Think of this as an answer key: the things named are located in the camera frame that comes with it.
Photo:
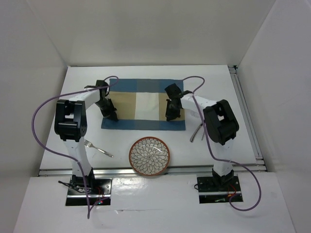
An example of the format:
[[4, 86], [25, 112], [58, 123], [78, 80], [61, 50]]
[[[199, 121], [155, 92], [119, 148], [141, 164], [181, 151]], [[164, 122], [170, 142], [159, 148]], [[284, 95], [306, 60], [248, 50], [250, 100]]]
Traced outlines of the clear drinking glass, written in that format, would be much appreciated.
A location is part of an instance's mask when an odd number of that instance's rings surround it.
[[193, 116], [195, 118], [200, 118], [200, 115], [199, 115], [199, 113], [197, 111], [190, 110], [190, 114], [191, 114], [191, 116]]

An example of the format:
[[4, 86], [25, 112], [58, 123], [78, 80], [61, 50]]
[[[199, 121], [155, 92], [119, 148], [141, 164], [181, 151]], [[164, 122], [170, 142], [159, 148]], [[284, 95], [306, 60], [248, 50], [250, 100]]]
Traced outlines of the blue beige cloth placemat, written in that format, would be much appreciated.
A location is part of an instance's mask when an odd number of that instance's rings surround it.
[[165, 117], [168, 96], [165, 88], [171, 84], [184, 90], [182, 81], [174, 79], [119, 79], [111, 87], [109, 97], [115, 106], [118, 121], [104, 118], [102, 129], [184, 131], [185, 114], [167, 121]]

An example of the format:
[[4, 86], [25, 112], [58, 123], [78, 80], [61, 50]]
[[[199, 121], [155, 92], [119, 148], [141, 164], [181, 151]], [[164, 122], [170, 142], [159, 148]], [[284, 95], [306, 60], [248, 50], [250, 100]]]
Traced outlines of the silver table knife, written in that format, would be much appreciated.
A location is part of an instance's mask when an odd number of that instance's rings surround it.
[[198, 134], [198, 132], [200, 131], [200, 129], [202, 128], [203, 124], [201, 123], [194, 131], [194, 133], [192, 134], [192, 136], [190, 137], [190, 142], [193, 143], [195, 140], [196, 135]]

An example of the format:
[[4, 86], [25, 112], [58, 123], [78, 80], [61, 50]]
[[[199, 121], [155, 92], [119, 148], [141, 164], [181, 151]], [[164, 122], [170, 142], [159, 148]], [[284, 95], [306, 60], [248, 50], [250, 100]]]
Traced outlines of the silver fork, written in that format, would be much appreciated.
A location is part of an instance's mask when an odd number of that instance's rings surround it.
[[99, 152], [103, 153], [104, 155], [110, 157], [110, 158], [114, 158], [114, 155], [112, 155], [111, 153], [99, 148], [99, 147], [96, 147], [94, 146], [90, 141], [88, 140], [84, 140], [84, 145], [87, 147], [87, 148], [93, 148], [93, 149], [96, 149], [98, 150]]

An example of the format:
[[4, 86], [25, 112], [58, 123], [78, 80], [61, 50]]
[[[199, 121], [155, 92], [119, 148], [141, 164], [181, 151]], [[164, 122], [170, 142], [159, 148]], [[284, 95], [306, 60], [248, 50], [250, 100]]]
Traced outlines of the floral patterned brown-rim plate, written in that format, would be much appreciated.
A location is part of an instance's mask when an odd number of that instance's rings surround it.
[[137, 140], [129, 150], [129, 163], [133, 168], [144, 164], [167, 167], [170, 158], [170, 150], [166, 143], [152, 136]]

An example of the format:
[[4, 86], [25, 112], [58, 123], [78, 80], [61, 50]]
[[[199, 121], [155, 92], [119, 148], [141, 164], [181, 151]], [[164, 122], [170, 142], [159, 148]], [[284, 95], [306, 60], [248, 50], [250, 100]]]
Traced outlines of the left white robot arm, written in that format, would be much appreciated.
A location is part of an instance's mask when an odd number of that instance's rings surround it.
[[87, 132], [86, 110], [96, 105], [104, 118], [118, 121], [116, 108], [106, 89], [91, 90], [79, 93], [69, 100], [58, 100], [56, 104], [54, 130], [64, 142], [69, 156], [72, 158], [72, 178], [74, 187], [78, 186], [84, 193], [92, 193], [96, 188], [93, 168], [90, 165], [84, 136]]

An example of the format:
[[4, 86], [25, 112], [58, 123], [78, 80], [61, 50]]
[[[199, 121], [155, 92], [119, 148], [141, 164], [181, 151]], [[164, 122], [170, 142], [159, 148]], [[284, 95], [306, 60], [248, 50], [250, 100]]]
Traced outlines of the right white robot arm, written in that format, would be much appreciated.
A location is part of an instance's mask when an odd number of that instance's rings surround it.
[[199, 114], [211, 157], [215, 160], [212, 169], [212, 185], [224, 190], [234, 177], [232, 165], [233, 139], [239, 130], [236, 117], [226, 100], [214, 101], [197, 96], [178, 87], [165, 89], [168, 95], [166, 120], [180, 117], [180, 111], [190, 110]]

